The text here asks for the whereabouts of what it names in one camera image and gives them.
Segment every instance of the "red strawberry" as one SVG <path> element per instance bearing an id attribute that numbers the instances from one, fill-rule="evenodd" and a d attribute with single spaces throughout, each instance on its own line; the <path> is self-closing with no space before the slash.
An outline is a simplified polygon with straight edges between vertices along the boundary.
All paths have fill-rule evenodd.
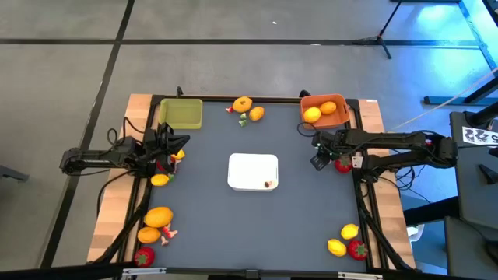
<path id="1" fill-rule="evenodd" d="M 139 268 L 148 268 L 154 262 L 154 250 L 149 247 L 142 247 L 135 253 L 135 263 Z"/>
<path id="2" fill-rule="evenodd" d="M 340 173 L 348 173 L 352 168 L 351 159 L 349 156 L 341 156 L 334 161 L 336 170 Z"/>
<path id="3" fill-rule="evenodd" d="M 357 261 L 365 261 L 368 249 L 361 240 L 351 240 L 348 244 L 348 254 Z"/>

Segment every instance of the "wooden table frame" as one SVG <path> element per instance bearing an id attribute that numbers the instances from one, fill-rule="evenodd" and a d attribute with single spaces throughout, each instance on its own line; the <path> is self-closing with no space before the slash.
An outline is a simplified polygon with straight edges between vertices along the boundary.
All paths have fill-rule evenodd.
<path id="1" fill-rule="evenodd" d="M 125 116 L 139 130 L 144 130 L 149 115 L 152 95 L 150 94 L 132 94 L 128 101 Z M 359 112 L 363 129 L 368 132 L 383 132 L 381 112 L 376 100 L 359 100 Z M 157 125 L 156 118 L 158 110 L 156 110 L 153 128 Z M 351 127 L 356 127 L 355 114 L 350 111 Z M 142 140 L 143 135 L 133 129 L 126 130 L 128 135 Z M 378 156 L 387 156 L 389 151 L 386 149 L 369 149 L 369 154 Z M 116 177 L 124 172 L 123 170 L 112 169 L 109 179 Z M 395 181 L 395 175 L 391 172 L 385 172 L 382 177 L 386 177 Z M 109 184 L 103 194 L 103 199 L 100 207 L 100 214 L 96 221 L 95 230 L 93 233 L 92 243 L 90 245 L 87 260 L 93 261 L 100 257 L 106 248 L 112 243 L 116 236 L 121 231 L 126 220 L 128 204 L 132 195 L 132 185 L 134 181 L 132 176 L 123 176 L 115 182 Z M 137 195 L 135 205 L 138 205 L 145 191 L 146 180 L 141 180 L 139 185 L 139 195 Z M 366 192 L 366 185 L 362 184 L 363 192 Z M 390 244 L 402 259 L 411 267 L 415 267 L 415 261 L 412 256 L 412 248 L 406 232 L 406 224 L 403 216 L 399 190 L 392 186 L 389 182 L 379 181 L 373 185 L 373 189 L 377 199 L 377 208 L 381 221 L 381 228 L 384 235 L 389 240 Z M 366 206 L 370 210 L 370 202 L 367 198 L 364 199 Z M 138 225 L 130 232 L 126 251 L 124 252 L 124 260 L 132 259 L 136 232 Z M 381 258 L 374 234 L 368 229 L 370 250 L 372 252 L 372 262 L 375 268 L 381 267 Z"/>

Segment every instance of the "white tray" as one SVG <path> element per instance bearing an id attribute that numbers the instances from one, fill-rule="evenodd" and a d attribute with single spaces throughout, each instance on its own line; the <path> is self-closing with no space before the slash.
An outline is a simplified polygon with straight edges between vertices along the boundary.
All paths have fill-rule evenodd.
<path id="1" fill-rule="evenodd" d="M 228 159 L 228 185 L 236 191 L 273 191 L 279 185 L 275 155 L 234 153 Z"/>

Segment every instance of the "small brown object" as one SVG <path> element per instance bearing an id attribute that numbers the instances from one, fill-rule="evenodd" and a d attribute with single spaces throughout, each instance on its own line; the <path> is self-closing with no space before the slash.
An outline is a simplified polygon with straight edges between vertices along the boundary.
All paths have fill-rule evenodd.
<path id="1" fill-rule="evenodd" d="M 166 240 L 166 237 L 161 236 L 161 246 L 166 246 L 170 241 Z"/>

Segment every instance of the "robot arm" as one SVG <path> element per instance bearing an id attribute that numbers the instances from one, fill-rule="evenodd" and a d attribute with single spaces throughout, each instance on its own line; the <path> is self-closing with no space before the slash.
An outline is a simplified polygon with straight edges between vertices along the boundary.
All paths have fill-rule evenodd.
<path id="1" fill-rule="evenodd" d="M 317 170 L 323 169 L 331 160 L 341 156 L 352 156 L 353 167 L 360 169 L 363 177 L 376 182 L 385 170 L 429 165 L 436 168 L 451 168 L 457 162 L 457 144 L 448 137 L 431 131 L 413 133 L 368 133 L 361 129 L 339 130 L 334 135 L 317 131 L 311 144 L 317 155 L 311 163 Z M 355 156 L 360 149 L 401 149 L 391 156 Z"/>
<path id="2" fill-rule="evenodd" d="M 173 172 L 170 155 L 176 155 L 190 139 L 189 135 L 174 135 L 173 129 L 166 123 L 157 130 L 147 128 L 144 142 L 127 136 L 117 140 L 108 150 L 81 150 L 73 148 L 64 153 L 60 168 L 68 175 L 85 168 L 125 168 L 141 178 L 151 177 L 160 164 L 167 172 Z"/>

